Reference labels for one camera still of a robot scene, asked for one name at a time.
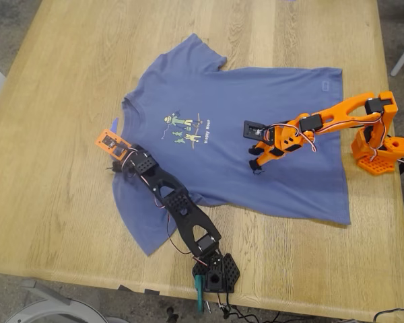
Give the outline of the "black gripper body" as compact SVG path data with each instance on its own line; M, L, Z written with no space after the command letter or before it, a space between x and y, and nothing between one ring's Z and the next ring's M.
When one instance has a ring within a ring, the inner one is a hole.
M131 163L131 156L137 155L137 152L139 150L140 150L139 145L128 148L128 150L125 153L124 158L121 161L121 166L119 167L122 174L124 174L126 176L135 175L135 166Z

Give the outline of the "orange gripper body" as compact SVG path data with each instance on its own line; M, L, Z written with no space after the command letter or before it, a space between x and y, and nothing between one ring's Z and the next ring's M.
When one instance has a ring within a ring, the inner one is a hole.
M316 152L313 131L301 131L297 123L278 122L264 126L262 133L263 155L268 157L283 157L309 144Z

